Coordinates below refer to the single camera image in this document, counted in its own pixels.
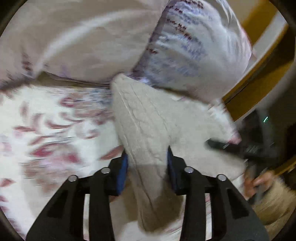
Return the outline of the person's right hand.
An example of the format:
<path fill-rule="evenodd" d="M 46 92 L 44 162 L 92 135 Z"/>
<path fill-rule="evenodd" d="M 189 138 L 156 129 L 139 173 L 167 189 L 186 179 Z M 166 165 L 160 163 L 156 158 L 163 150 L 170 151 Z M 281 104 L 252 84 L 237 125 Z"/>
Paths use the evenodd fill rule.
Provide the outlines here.
<path fill-rule="evenodd" d="M 257 204 L 273 187 L 276 178 L 273 170 L 267 170 L 258 177 L 253 176 L 251 169 L 244 173 L 244 197 L 250 205 Z"/>

